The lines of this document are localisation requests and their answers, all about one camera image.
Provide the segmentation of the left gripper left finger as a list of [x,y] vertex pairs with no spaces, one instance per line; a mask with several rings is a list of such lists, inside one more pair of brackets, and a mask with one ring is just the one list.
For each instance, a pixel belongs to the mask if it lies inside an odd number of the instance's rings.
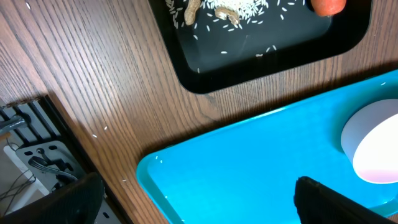
[[1,224],[94,224],[104,196],[99,174],[92,172],[1,218]]

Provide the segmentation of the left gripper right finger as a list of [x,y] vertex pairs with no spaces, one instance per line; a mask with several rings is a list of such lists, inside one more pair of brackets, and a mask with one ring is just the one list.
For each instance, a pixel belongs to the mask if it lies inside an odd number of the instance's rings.
[[306,176],[296,181],[294,205],[301,224],[394,223]]

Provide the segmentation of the pink bowl with food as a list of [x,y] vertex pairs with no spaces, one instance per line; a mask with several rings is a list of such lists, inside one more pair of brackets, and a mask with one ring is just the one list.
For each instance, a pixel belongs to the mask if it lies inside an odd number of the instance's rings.
[[341,147],[356,175],[373,184],[397,182],[397,100],[357,111],[341,133]]

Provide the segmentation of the orange carrot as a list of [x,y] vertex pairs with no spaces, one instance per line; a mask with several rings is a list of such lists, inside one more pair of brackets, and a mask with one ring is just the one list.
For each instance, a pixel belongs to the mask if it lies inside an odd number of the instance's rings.
[[346,6],[346,0],[311,0],[315,13],[320,17],[334,16]]

